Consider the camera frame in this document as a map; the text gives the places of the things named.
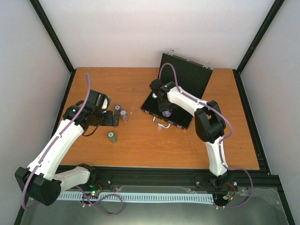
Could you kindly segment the black poker set case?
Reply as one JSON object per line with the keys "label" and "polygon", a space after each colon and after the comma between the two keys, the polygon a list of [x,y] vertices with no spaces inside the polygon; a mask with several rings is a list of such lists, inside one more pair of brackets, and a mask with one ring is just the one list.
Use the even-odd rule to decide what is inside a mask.
{"label": "black poker set case", "polygon": [[165,91],[163,99],[151,92],[141,106],[145,113],[159,118],[182,129],[188,129],[194,112],[202,108],[199,104],[212,75],[213,68],[208,63],[199,63],[181,58],[170,53],[163,53],[158,79]]}

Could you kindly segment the green chip stack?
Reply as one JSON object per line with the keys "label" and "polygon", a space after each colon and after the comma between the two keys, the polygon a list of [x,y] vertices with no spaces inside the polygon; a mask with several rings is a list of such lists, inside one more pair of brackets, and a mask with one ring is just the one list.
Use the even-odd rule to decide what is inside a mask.
{"label": "green chip stack", "polygon": [[107,133],[107,137],[110,140],[110,142],[112,143],[116,143],[117,142],[117,136],[113,131],[110,131]]}

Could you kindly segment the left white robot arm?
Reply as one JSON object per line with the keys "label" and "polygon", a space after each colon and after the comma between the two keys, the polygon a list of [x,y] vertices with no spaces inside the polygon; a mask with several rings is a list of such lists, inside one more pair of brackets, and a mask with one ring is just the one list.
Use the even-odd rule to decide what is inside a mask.
{"label": "left white robot arm", "polygon": [[118,125],[118,116],[108,109],[110,97],[94,90],[90,90],[88,94],[83,101],[65,111],[57,131],[33,162],[26,168],[19,167],[16,170],[15,178],[23,198],[31,197],[49,206],[70,188],[83,184],[91,189],[97,185],[96,170],[87,164],[79,164],[74,169],[56,173],[72,144],[89,127]]}

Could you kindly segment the orange big blind button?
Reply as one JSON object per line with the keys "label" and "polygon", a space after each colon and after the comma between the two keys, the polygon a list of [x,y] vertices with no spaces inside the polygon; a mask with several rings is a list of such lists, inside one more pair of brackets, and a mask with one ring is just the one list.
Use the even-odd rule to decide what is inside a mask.
{"label": "orange big blind button", "polygon": [[165,117],[171,116],[171,112],[170,112],[170,111],[163,111],[162,114],[163,114],[163,116],[165,116]]}

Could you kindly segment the purple chip stack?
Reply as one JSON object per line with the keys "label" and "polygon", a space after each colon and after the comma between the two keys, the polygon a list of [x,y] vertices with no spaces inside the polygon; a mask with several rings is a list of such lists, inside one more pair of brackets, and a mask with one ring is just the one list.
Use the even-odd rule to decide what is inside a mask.
{"label": "purple chip stack", "polygon": [[124,122],[128,121],[128,113],[125,109],[120,110],[120,117]]}
{"label": "purple chip stack", "polygon": [[121,106],[120,105],[115,105],[114,106],[114,113],[115,115],[119,115],[121,111]]}

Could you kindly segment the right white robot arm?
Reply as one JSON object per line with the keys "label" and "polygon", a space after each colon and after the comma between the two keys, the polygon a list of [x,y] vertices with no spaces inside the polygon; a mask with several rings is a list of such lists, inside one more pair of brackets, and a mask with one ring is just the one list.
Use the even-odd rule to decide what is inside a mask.
{"label": "right white robot arm", "polygon": [[176,105],[194,117],[196,134],[205,143],[209,157],[209,170],[212,173],[209,183],[213,189],[219,190],[227,182],[228,164],[222,142],[226,125],[218,103],[199,99],[176,82],[164,84],[158,78],[150,83],[150,89],[163,116],[171,116]]}

